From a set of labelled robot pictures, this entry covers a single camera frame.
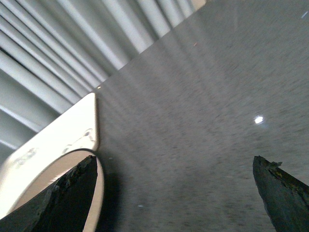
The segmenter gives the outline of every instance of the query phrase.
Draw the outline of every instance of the circular cutout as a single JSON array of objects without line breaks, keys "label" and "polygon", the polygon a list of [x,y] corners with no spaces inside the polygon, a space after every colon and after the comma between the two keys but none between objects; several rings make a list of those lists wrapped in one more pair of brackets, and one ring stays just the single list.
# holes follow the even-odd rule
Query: circular cutout
[{"label": "circular cutout", "polygon": [[[58,178],[65,174],[72,167],[76,166],[80,161],[87,156],[93,155],[89,151],[73,151],[67,155],[62,156],[52,163],[47,169],[45,169],[29,186],[24,194],[19,198],[17,204],[13,210],[21,207],[27,203],[47,186],[54,183]],[[104,175],[102,166],[97,158],[98,164],[98,177],[96,187],[89,209],[88,217],[85,223],[84,232],[94,232],[98,223],[98,219],[101,212],[103,194],[104,194]]]}]

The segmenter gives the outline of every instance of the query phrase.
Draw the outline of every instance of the black rubber blade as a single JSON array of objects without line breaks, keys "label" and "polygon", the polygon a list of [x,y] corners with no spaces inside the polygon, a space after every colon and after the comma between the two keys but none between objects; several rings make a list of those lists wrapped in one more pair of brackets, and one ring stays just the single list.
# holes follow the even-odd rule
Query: black rubber blade
[{"label": "black rubber blade", "polygon": [[0,232],[82,232],[97,175],[96,157],[86,157],[37,196],[1,219]]},{"label": "black rubber blade", "polygon": [[253,175],[265,209],[277,232],[309,232],[309,187],[261,156]]}]

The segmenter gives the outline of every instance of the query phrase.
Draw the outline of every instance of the granite countertop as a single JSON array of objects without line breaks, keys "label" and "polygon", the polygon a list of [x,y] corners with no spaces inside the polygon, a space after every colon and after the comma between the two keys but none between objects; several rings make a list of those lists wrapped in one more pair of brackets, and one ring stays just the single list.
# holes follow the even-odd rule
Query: granite countertop
[{"label": "granite countertop", "polygon": [[98,231],[275,231],[252,163],[309,184],[308,10],[208,1],[102,83]]}]

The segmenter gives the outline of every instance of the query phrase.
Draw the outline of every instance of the vertical blinds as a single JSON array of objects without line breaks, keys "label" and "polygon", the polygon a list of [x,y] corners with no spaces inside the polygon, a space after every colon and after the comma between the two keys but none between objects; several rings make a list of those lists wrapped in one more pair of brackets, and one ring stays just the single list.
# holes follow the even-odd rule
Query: vertical blinds
[{"label": "vertical blinds", "polygon": [[0,164],[194,10],[190,0],[0,0]]}]

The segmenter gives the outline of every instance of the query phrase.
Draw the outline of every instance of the gray surface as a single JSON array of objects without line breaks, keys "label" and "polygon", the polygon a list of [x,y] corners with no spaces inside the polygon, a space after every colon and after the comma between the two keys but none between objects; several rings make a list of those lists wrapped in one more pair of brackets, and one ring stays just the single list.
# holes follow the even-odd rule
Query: gray surface
[{"label": "gray surface", "polygon": [[114,180],[101,228],[275,231],[252,162],[282,161],[309,184],[308,9],[208,2],[96,90]]}]

